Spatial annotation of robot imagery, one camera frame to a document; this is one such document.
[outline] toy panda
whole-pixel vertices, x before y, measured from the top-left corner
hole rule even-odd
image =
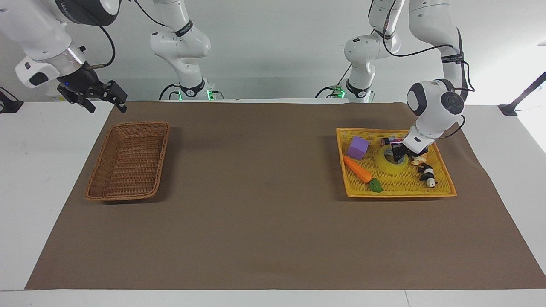
[[[426,186],[427,187],[430,187],[430,188],[435,188],[436,187],[436,180],[434,178],[434,169],[432,168],[432,166],[426,164],[426,163],[423,163],[421,164],[421,166],[419,166],[418,168],[419,172],[422,174],[421,178],[419,179],[420,181],[426,181]]]

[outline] tape roll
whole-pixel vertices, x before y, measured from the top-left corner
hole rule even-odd
[[[381,147],[381,149],[379,150],[376,156],[377,168],[380,171],[387,173],[389,175],[398,175],[402,173],[402,171],[406,168],[406,166],[410,162],[410,159],[408,159],[408,156],[404,156],[401,163],[394,164],[389,162],[386,156],[394,157],[393,149],[390,147],[390,145],[385,145]]]

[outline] wicker basket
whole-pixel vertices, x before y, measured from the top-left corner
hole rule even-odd
[[[85,191],[89,200],[153,197],[169,139],[166,122],[130,122],[108,130]]]
[[[424,182],[419,181],[420,175],[417,167],[409,164],[402,173],[388,175],[377,168],[375,157],[381,148],[381,139],[387,137],[403,138],[408,130],[377,130],[358,128],[338,128],[337,144],[340,155],[343,181],[348,197],[356,198],[439,198],[453,197],[457,195],[455,186],[449,176],[438,146],[436,143],[429,146],[427,164],[434,168],[435,179],[438,182],[436,188],[428,188]],[[358,165],[368,170],[374,178],[379,179],[384,192],[374,193],[368,184],[360,180],[350,169],[345,167],[343,155],[347,152],[354,137],[359,136],[370,142],[368,151],[362,161],[356,161]]]

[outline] brown paper mat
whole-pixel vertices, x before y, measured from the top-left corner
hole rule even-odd
[[[408,128],[403,104],[128,107],[106,121],[26,289],[546,287],[462,133],[438,142],[457,197],[347,198],[335,128]],[[89,202],[105,133],[128,121],[172,127],[158,194]]]

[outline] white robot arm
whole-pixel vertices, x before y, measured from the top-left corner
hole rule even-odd
[[[351,76],[344,83],[350,101],[363,101],[375,76],[372,61],[389,55],[399,56],[399,38],[395,32],[405,0],[373,1],[369,19],[372,34],[350,40],[345,55],[352,63]],[[419,116],[398,148],[397,156],[408,152],[419,155],[449,129],[464,110],[468,94],[462,40],[453,24],[450,0],[410,0],[409,26],[412,34],[438,48],[442,54],[443,79],[414,84],[407,102]]]
[[[160,20],[171,30],[152,34],[153,52],[174,68],[186,99],[208,99],[208,82],[197,59],[209,54],[209,38],[190,20],[183,0],[153,0],[153,3]]]
[[[23,84],[34,88],[52,79],[70,103],[93,113],[88,98],[114,103],[126,111],[127,94],[115,81],[102,83],[83,51],[64,30],[66,22],[107,26],[117,16],[121,0],[0,0],[0,30],[23,48],[27,57],[16,67]]]

